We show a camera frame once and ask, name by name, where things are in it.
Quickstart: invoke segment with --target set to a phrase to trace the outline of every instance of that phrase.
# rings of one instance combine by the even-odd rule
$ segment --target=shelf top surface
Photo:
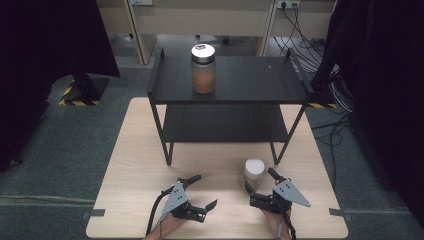
[[[157,104],[301,104],[306,99],[292,62],[285,57],[218,56],[215,90],[207,94],[193,90],[190,57],[164,57],[157,63],[152,88]]]

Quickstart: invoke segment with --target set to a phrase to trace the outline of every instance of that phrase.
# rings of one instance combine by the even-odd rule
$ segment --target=cabinet
[[[171,165],[176,142],[269,142],[279,164],[312,95],[306,78],[298,77],[293,57],[218,56],[215,90],[199,94],[192,87],[191,59],[158,51],[147,95],[166,163]],[[280,104],[302,106],[290,130]],[[167,105],[163,124],[156,105]],[[274,142],[284,143],[279,153]]]

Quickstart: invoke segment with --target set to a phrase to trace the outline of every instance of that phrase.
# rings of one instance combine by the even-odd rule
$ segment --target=power strip
[[[280,0],[277,3],[277,8],[283,8],[282,4],[286,3],[286,9],[295,9],[295,8],[299,8],[300,6],[300,0],[292,0],[292,1],[284,1],[284,0]]]

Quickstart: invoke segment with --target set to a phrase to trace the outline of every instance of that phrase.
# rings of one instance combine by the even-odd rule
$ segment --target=silver lid
[[[215,60],[215,48],[208,44],[198,44],[191,49],[191,60],[198,64],[208,64]]]

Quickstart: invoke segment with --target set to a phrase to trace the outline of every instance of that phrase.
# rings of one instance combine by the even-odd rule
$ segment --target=jar lid
[[[261,159],[248,159],[245,164],[244,173],[250,179],[258,179],[265,170],[265,164]]]
[[[208,44],[198,44],[191,49],[191,60],[199,64],[208,64],[215,60],[215,48]]]

